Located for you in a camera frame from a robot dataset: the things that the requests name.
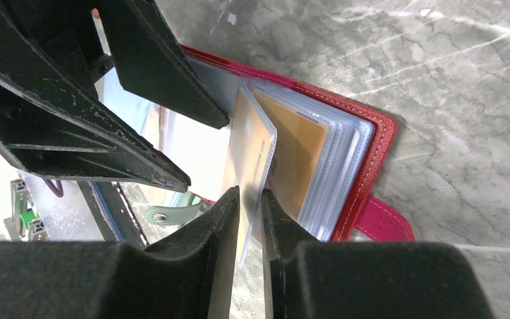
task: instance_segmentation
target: blue stripe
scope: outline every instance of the blue stripe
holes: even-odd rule
[[[114,231],[114,235],[116,235],[116,238],[118,238],[119,241],[123,240],[122,234],[118,230],[118,226],[116,226],[116,223],[114,222],[114,219],[112,218],[112,214],[110,213],[110,210],[108,209],[108,206],[106,205],[106,202],[104,201],[104,197],[102,197],[102,194],[100,193],[100,190],[98,189],[98,186],[94,181],[91,182],[91,186],[93,187],[93,190],[95,191],[95,194],[97,195],[99,204],[102,206],[104,213],[106,214],[106,218],[108,218],[108,221],[110,222],[110,225],[112,226],[112,230]]]

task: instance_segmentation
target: red wallet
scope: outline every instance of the red wallet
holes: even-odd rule
[[[414,241],[412,229],[405,217],[369,195],[396,134],[397,124],[392,117],[311,84],[252,68],[198,49],[184,45],[182,47],[189,57],[201,62],[234,75],[269,80],[371,122],[375,126],[375,133],[355,182],[347,195],[330,241],[348,241],[353,229],[357,229],[374,241]]]

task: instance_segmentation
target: marble surface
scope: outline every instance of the marble surface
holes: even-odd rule
[[[158,1],[184,44],[322,86],[399,123],[373,195],[468,251],[510,318],[510,1]],[[253,249],[233,318],[263,318]]]

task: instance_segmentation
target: red strap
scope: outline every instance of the red strap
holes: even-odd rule
[[[359,212],[355,228],[374,241],[415,241],[407,219],[371,195]]]

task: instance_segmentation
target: beige card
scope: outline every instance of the beige card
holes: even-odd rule
[[[268,176],[270,188],[284,211],[297,220],[327,129],[260,92],[253,92],[253,95],[275,125],[278,135]]]
[[[260,203],[276,146],[276,135],[276,128],[252,93],[246,87],[241,88],[236,100],[222,183],[222,193],[235,185],[240,188],[240,222],[236,252],[236,259],[240,261],[245,256],[246,236]]]

